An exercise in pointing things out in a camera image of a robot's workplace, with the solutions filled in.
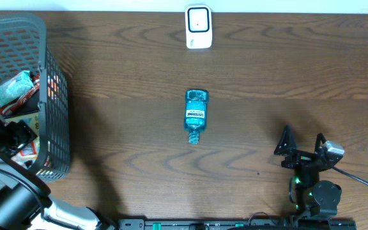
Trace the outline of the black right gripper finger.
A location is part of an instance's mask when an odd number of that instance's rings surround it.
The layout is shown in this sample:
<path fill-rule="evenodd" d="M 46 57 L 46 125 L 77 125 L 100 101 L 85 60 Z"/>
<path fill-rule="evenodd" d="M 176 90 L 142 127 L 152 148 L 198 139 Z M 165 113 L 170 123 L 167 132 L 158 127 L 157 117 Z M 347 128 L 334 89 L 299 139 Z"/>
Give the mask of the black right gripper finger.
<path fill-rule="evenodd" d="M 324 144 L 325 142 L 326 142 L 325 136 L 323 135 L 323 133 L 319 133 L 316 137 L 314 152 L 318 153 L 319 149 L 321 148 L 321 145 Z"/>
<path fill-rule="evenodd" d="M 293 154 L 296 149 L 297 147 L 293 131 L 289 125 L 286 125 L 273 154 L 286 157 Z"/>

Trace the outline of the blue mouthwash bottle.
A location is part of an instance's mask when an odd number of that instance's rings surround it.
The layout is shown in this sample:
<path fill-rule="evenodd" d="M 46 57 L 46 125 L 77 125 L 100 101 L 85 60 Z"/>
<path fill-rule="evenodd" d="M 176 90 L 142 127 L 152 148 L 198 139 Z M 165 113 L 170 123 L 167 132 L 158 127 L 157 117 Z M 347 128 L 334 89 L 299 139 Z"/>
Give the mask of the blue mouthwash bottle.
<path fill-rule="evenodd" d="M 185 94 L 184 129 L 190 144 L 198 144 L 201 133 L 206 130 L 208 102 L 207 90 L 189 89 Z"/>

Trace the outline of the red brown candy bar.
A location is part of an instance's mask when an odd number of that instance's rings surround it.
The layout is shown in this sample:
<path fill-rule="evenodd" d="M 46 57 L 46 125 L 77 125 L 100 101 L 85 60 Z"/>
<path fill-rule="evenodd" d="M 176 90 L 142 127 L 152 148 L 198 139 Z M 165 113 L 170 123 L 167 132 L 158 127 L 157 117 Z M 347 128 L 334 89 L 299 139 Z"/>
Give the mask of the red brown candy bar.
<path fill-rule="evenodd" d="M 33 81 L 34 87 L 30 89 L 26 94 L 22 95 L 21 97 L 11 101 L 10 103 L 6 104 L 5 106 L 0 106 L 0 115 L 7 117 L 12 116 L 15 113 L 25 107 L 25 104 L 31 99 L 40 89 L 40 74 L 33 74 L 31 73 L 31 79 Z"/>

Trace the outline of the light blue snack packet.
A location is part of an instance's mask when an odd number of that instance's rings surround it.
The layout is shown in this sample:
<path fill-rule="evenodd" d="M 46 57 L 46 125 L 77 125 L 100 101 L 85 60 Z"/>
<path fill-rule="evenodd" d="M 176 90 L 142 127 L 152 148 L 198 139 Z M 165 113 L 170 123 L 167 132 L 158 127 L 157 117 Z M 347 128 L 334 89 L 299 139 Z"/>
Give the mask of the light blue snack packet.
<path fill-rule="evenodd" d="M 26 94 L 34 87 L 31 72 L 24 70 L 0 85 L 0 106 L 3 107 L 11 101 Z"/>

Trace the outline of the yellow snack chip bag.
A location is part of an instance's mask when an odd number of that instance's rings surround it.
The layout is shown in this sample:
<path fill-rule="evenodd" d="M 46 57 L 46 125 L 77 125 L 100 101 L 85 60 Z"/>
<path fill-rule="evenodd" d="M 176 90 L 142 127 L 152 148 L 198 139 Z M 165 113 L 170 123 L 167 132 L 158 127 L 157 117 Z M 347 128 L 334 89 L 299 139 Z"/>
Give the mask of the yellow snack chip bag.
<path fill-rule="evenodd" d="M 23 121 L 36 134 L 36 138 L 32 143 L 28 144 L 15 156 L 11 157 L 14 162 L 18 163 L 22 167 L 25 167 L 26 169 L 29 169 L 36 161 L 40 151 L 38 113 L 35 112 L 6 119 L 7 123 L 11 121 Z"/>

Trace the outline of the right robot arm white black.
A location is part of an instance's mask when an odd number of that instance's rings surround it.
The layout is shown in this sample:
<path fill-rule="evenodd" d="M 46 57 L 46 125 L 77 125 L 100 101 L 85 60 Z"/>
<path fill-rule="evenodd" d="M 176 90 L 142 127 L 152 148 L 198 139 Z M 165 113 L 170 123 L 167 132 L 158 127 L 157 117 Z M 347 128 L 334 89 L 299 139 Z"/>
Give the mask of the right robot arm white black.
<path fill-rule="evenodd" d="M 291 127 L 284 127 L 274 154 L 284 157 L 283 168 L 294 170 L 289 198 L 297 205 L 295 222 L 336 216 L 342 189 L 331 181 L 321 180 L 319 174 L 335 166 L 344 153 L 341 144 L 326 140 L 322 133 L 317 135 L 312 153 L 299 150 Z"/>

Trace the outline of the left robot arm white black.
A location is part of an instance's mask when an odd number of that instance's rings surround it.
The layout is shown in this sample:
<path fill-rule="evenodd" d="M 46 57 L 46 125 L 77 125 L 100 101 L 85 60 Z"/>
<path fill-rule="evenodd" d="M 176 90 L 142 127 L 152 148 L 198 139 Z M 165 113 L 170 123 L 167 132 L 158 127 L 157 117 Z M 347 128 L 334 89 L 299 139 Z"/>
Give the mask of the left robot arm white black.
<path fill-rule="evenodd" d="M 12 160 L 36 137 L 23 121 L 0 119 L 0 229 L 118 229 L 90 208 L 55 199 L 39 177 Z"/>

